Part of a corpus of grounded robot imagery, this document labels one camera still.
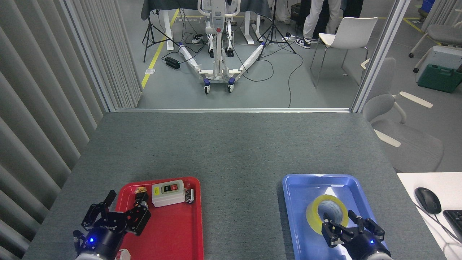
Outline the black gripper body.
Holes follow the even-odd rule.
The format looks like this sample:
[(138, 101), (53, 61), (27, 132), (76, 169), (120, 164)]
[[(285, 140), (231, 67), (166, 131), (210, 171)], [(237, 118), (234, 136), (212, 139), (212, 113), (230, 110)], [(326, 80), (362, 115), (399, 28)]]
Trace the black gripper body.
[(342, 244), (352, 259), (387, 259), (388, 250), (374, 235), (360, 234)]
[(84, 236), (74, 230), (74, 247), (78, 255), (116, 255), (126, 234), (124, 220), (98, 220)]

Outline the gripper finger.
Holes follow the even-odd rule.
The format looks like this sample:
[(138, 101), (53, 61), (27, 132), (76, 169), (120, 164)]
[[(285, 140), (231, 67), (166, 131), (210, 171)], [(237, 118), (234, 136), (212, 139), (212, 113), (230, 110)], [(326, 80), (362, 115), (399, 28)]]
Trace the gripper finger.
[(81, 224), (85, 230), (89, 230), (94, 227), (94, 224), (97, 221), (99, 215), (103, 218), (104, 221), (108, 220), (108, 215), (110, 212), (109, 206), (111, 206), (113, 203), (116, 195), (117, 194), (114, 190), (110, 190), (104, 201), (100, 203), (93, 203), (89, 206), (89, 209)]
[(151, 212), (148, 209), (149, 196), (146, 192), (135, 195), (134, 207), (124, 212), (126, 228), (125, 232), (140, 236), (147, 225)]
[(349, 234), (346, 227), (333, 221), (327, 213), (323, 213), (321, 232), (328, 247), (336, 247), (338, 244), (345, 243), (345, 236)]
[(363, 217), (357, 216), (352, 210), (348, 211), (348, 217), (354, 224), (357, 225), (360, 233), (363, 233), (366, 229), (371, 232), (379, 241), (384, 240), (385, 231), (371, 218), (364, 219)]

